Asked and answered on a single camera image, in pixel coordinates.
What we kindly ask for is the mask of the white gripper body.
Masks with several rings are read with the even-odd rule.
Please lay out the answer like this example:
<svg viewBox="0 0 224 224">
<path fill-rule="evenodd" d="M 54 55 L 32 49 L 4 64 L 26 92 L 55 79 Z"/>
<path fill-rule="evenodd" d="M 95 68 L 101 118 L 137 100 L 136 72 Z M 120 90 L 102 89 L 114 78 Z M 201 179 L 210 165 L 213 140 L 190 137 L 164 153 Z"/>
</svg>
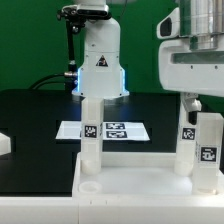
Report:
<svg viewBox="0 0 224 224">
<path fill-rule="evenodd" d="M 224 97 L 224 35 L 218 48 L 191 51 L 188 39 L 161 43 L 159 80 L 165 90 Z"/>
</svg>

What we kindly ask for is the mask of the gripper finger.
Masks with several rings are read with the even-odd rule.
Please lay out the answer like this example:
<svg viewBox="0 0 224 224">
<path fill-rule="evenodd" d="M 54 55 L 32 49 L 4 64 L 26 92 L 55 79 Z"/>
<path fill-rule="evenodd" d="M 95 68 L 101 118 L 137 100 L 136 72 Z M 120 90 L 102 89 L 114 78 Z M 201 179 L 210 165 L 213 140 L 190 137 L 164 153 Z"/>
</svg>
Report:
<svg viewBox="0 0 224 224">
<path fill-rule="evenodd" d="M 185 112 L 185 120 L 191 125 L 197 124 L 197 115 L 202 110 L 202 105 L 196 93 L 183 92 L 180 100 Z"/>
</svg>

